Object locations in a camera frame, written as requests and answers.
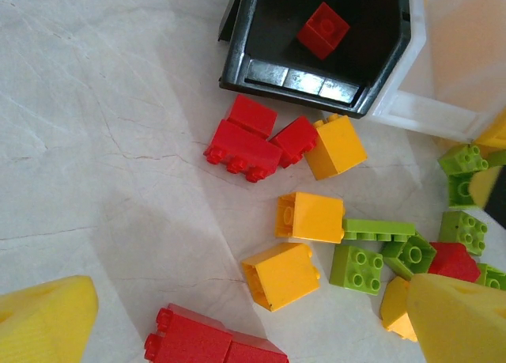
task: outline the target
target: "black plastic container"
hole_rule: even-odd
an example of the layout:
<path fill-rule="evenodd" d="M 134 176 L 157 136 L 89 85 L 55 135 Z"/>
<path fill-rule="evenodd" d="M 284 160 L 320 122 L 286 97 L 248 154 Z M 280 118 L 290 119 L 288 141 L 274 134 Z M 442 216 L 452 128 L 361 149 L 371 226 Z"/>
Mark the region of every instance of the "black plastic container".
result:
<path fill-rule="evenodd" d="M 351 26 L 323 61 L 296 39 L 322 2 Z M 410 39 L 409 0 L 230 0 L 220 87 L 360 118 Z"/>

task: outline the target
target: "plastic toy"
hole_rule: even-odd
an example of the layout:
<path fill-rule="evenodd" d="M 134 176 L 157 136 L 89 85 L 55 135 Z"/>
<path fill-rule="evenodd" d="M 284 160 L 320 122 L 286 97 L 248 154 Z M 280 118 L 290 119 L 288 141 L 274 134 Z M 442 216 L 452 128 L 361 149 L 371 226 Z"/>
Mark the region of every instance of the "plastic toy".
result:
<path fill-rule="evenodd" d="M 479 285 L 500 290 L 506 290 L 506 273 L 488 264 L 478 263 L 480 277 L 476 280 Z"/>
<path fill-rule="evenodd" d="M 506 293 L 454 278 L 415 274 L 408 315 L 428 363 L 504 361 Z"/>
<path fill-rule="evenodd" d="M 295 192 L 278 200 L 275 235 L 341 243 L 345 213 L 341 199 Z"/>
<path fill-rule="evenodd" d="M 272 134 L 277 117 L 277 112 L 239 94 L 227 120 L 262 139 L 267 139 Z"/>
<path fill-rule="evenodd" d="M 476 282 L 480 270 L 461 243 L 431 243 L 437 253 L 429 273 L 457 278 L 465 282 Z"/>
<path fill-rule="evenodd" d="M 86 276 L 0 296 L 0 361 L 80 362 L 97 312 L 95 288 Z"/>
<path fill-rule="evenodd" d="M 210 146 L 204 152 L 211 164 L 223 163 L 233 174 L 244 172 L 246 180 L 256 183 L 274 174 L 282 151 L 274 144 L 222 120 Z"/>
<path fill-rule="evenodd" d="M 406 242 L 416 232 L 412 223 L 371 221 L 346 218 L 342 221 L 345 240 L 377 240 Z"/>
<path fill-rule="evenodd" d="M 382 325 L 387 331 L 399 334 L 402 339 L 416 342 L 417 336 L 407 312 L 409 286 L 409 282 L 399 276 L 389 282 L 379 312 Z"/>
<path fill-rule="evenodd" d="M 318 133 L 308 118 L 300 116 L 276 134 L 270 142 L 283 150 L 280 166 L 288 168 L 302 159 L 303 153 L 316 147 Z"/>
<path fill-rule="evenodd" d="M 436 250 L 419 233 L 415 233 L 407 242 L 387 242 L 381 255 L 396 274 L 410 280 L 413 274 L 429 270 Z"/>
<path fill-rule="evenodd" d="M 241 264 L 253 300 L 274 312 L 319 288 L 306 244 L 281 243 Z"/>
<path fill-rule="evenodd" d="M 354 246 L 335 246 L 329 283 L 377 295 L 383 256 Z"/>
<path fill-rule="evenodd" d="M 170 304 L 157 316 L 157 333 L 148 335 L 144 358 L 153 363 L 223 363 L 232 334 L 223 323 Z"/>
<path fill-rule="evenodd" d="M 470 254 L 481 256 L 485 250 L 487 225 L 463 211 L 443 213 L 439 242 L 459 242 L 466 246 Z"/>
<path fill-rule="evenodd" d="M 266 339 L 232 331 L 224 363 L 289 363 L 285 353 Z"/>
<path fill-rule="evenodd" d="M 367 160 L 367 153 L 347 116 L 331 115 L 327 123 L 315 123 L 316 147 L 306 153 L 317 180 L 336 176 Z"/>
<path fill-rule="evenodd" d="M 297 39 L 321 60 L 338 47 L 349 25 L 325 2 L 313 13 L 297 34 Z"/>

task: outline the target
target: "green building block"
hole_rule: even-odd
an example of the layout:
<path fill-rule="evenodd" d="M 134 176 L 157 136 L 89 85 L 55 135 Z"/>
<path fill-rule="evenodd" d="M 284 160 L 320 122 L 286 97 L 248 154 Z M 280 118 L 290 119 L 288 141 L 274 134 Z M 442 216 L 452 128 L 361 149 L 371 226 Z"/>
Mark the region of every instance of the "green building block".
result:
<path fill-rule="evenodd" d="M 450 209 L 465 210 L 478 207 L 469 193 L 469 184 L 472 178 L 473 173 L 448 177 L 448 205 Z"/>
<path fill-rule="evenodd" d="M 436 249 L 418 232 L 407 242 L 387 242 L 381 251 L 384 262 L 405 280 L 429 271 Z"/>
<path fill-rule="evenodd" d="M 383 256 L 354 246 L 336 245 L 329 283 L 377 295 Z"/>
<path fill-rule="evenodd" d="M 377 240 L 379 242 L 407 241 L 415 234 L 413 223 L 344 219 L 345 240 Z"/>
<path fill-rule="evenodd" d="M 481 256 L 485 250 L 487 225 L 463 211 L 443 213 L 439 242 L 459 242 L 466 246 L 470 254 Z"/>
<path fill-rule="evenodd" d="M 490 288 L 506 290 L 506 274 L 488 264 L 479 263 L 478 269 L 481 274 L 476 284 L 488 286 Z"/>
<path fill-rule="evenodd" d="M 455 146 L 438 161 L 447 176 L 479 172 L 489 167 L 487 160 L 481 157 L 480 148 L 471 145 Z"/>

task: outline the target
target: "marble surface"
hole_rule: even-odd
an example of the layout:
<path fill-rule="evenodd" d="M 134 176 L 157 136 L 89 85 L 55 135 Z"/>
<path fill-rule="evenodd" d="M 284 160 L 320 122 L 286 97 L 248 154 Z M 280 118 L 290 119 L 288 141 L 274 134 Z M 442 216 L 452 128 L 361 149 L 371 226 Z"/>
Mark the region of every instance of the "marble surface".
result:
<path fill-rule="evenodd" d="M 435 240 L 446 181 L 430 137 L 365 121 L 369 159 L 333 179 L 303 161 L 253 185 L 207 164 L 235 96 L 217 86 L 227 1 L 0 0 L 0 292 L 92 276 L 85 362 L 143 361 L 169 301 L 266 336 L 292 363 L 423 361 L 381 327 L 381 295 L 327 283 L 331 245 L 312 244 L 319 291 L 275 313 L 252 302 L 239 261 L 277 243 L 277 196 L 344 198 L 350 217 L 414 221 Z M 319 116 L 261 101 L 278 130 Z M 506 232 L 475 215 L 490 225 L 481 260 L 506 269 Z"/>

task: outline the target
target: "yellow plastic piece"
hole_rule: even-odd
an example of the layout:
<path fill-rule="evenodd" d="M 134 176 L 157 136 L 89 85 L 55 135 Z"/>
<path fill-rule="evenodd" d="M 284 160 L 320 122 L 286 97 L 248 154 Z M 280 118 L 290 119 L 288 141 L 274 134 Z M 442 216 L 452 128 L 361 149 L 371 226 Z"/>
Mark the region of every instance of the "yellow plastic piece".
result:
<path fill-rule="evenodd" d="M 81 361 L 97 312 L 95 288 L 86 276 L 0 296 L 0 362 Z"/>
<path fill-rule="evenodd" d="M 409 282 L 400 276 L 388 283 L 379 311 L 383 320 L 382 325 L 387 331 L 399 334 L 402 339 L 416 342 L 417 335 L 411 325 L 406 307 L 409 286 Z"/>
<path fill-rule="evenodd" d="M 415 274 L 408 314 L 428 363 L 506 358 L 506 292 L 434 274 Z"/>
<path fill-rule="evenodd" d="M 493 121 L 489 129 L 476 139 L 476 144 L 506 149 L 506 108 Z"/>
<path fill-rule="evenodd" d="M 345 235 L 342 217 L 345 214 L 341 199 L 295 192 L 278 200 L 276 216 L 277 237 L 294 236 L 299 239 L 341 243 Z"/>
<path fill-rule="evenodd" d="M 316 147 L 305 154 L 317 180 L 339 175 L 367 160 L 367 153 L 348 116 L 331 115 L 315 123 Z"/>
<path fill-rule="evenodd" d="M 241 264 L 253 300 L 274 312 L 319 288 L 306 244 L 281 243 Z"/>

